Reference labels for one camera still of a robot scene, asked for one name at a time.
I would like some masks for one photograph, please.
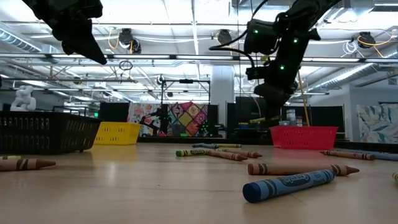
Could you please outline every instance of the wooden table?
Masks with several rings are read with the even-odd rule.
[[[244,146],[264,155],[244,162],[175,157],[183,144],[95,146],[36,156],[45,170],[0,173],[0,223],[397,223],[398,162],[327,157],[314,151]],[[250,162],[327,162],[361,169],[330,184],[250,204]]]

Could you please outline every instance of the yellow basket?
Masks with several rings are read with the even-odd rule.
[[[125,122],[101,122],[94,144],[130,145],[137,143],[141,125]]]

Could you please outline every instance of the red basket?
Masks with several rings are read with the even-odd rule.
[[[272,142],[282,149],[329,150],[335,146],[338,127],[271,127]]]

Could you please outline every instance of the plastic basket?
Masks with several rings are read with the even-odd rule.
[[[137,143],[141,125],[125,122],[102,122],[94,144],[130,145]]]
[[[338,127],[271,127],[272,142],[282,149],[333,149]]]
[[[0,152],[62,154],[90,149],[100,122],[67,113],[0,111]]]

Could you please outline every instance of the colorful artwork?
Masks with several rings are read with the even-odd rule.
[[[187,102],[167,106],[170,118],[167,133],[159,131],[160,120],[155,115],[160,104],[131,103],[127,121],[141,124],[140,136],[198,136],[199,126],[207,120],[207,105]]]
[[[398,143],[398,105],[357,106],[362,142]]]

